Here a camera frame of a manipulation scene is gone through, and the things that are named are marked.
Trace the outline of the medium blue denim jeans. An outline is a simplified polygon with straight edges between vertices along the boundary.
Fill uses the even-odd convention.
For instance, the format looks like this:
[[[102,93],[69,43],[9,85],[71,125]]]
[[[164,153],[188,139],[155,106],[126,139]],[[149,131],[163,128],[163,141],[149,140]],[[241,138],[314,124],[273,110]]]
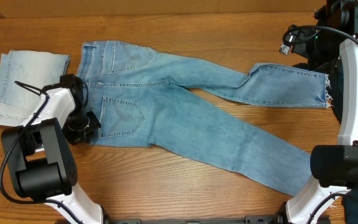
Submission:
[[[258,63],[242,73],[205,60],[116,40],[86,42],[77,75],[101,127],[93,144],[157,145],[296,195],[309,179],[310,155],[196,96],[254,106],[327,108],[324,73]]]

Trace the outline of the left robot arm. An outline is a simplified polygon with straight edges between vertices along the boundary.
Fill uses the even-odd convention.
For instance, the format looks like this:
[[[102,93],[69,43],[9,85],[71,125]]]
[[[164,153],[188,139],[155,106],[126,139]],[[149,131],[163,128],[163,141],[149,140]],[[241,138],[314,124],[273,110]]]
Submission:
[[[43,88],[16,85],[38,95],[40,102],[22,124],[1,134],[2,195],[16,204],[46,204],[67,223],[109,223],[105,209],[80,187],[70,151],[71,145],[89,143],[101,128],[96,115],[86,110],[87,85],[74,74]]]

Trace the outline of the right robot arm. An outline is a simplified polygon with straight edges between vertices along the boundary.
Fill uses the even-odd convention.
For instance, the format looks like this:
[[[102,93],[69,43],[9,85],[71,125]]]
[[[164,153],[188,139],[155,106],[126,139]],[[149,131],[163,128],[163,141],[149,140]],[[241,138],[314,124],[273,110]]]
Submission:
[[[358,188],[358,1],[328,1],[314,26],[290,26],[280,52],[307,59],[305,68],[329,74],[333,110],[341,124],[335,145],[317,145],[311,176],[274,215],[248,215],[246,223],[329,223],[325,211]]]

